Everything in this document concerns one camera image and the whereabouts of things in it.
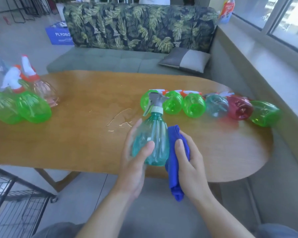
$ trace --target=finger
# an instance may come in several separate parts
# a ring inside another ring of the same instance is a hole
[[[133,140],[135,139],[135,134],[137,131],[137,128],[140,126],[142,123],[142,119],[139,119],[135,125],[129,130],[125,143],[124,143],[124,149],[123,149],[123,158],[129,157],[131,153],[131,145],[133,143]]]
[[[174,145],[175,154],[178,158],[179,167],[185,167],[190,164],[184,149],[183,141],[178,139]]]
[[[143,166],[146,158],[152,154],[152,152],[154,150],[154,146],[155,146],[155,144],[153,141],[147,142],[147,144],[141,148],[141,150],[135,157],[135,159],[134,159],[135,164]]]
[[[201,155],[198,147],[194,143],[191,136],[187,135],[185,132],[182,132],[182,131],[180,131],[180,134],[182,134],[183,137],[185,137],[185,139],[187,140],[187,144],[190,148],[190,159],[194,159],[194,157],[198,157],[199,155]]]

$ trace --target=sofa cushion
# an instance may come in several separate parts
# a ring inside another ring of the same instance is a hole
[[[166,54],[73,47],[47,66],[49,73],[67,70],[192,75],[158,63]]]
[[[169,53],[208,52],[218,14],[211,7],[71,3],[64,16],[78,47]]]

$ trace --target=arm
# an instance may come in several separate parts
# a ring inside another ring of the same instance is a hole
[[[230,214],[213,196],[204,169],[203,157],[192,138],[185,133],[190,147],[188,161],[182,140],[175,143],[179,161],[179,181],[183,192],[196,206],[214,238],[254,238],[254,236]]]
[[[76,238],[116,238],[132,202],[139,196],[145,179],[145,159],[151,155],[154,142],[149,141],[135,158],[131,146],[141,119],[131,128],[125,140],[116,184],[94,211]]]

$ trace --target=hand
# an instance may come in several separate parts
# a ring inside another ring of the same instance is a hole
[[[120,159],[118,179],[113,190],[127,195],[131,200],[138,198],[144,185],[146,166],[144,162],[154,149],[154,142],[149,141],[137,154],[131,157],[131,148],[137,128],[142,123],[139,119],[127,134]]]
[[[180,133],[190,148],[190,161],[187,159],[183,141],[178,139],[174,149],[179,162],[179,182],[184,194],[194,204],[209,195],[212,196],[212,193],[207,184],[202,154],[189,135],[182,131]]]

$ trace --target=caster wheel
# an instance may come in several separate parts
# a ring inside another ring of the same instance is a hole
[[[57,196],[55,196],[54,198],[50,198],[50,202],[52,204],[54,204],[56,201],[58,201],[58,197]]]

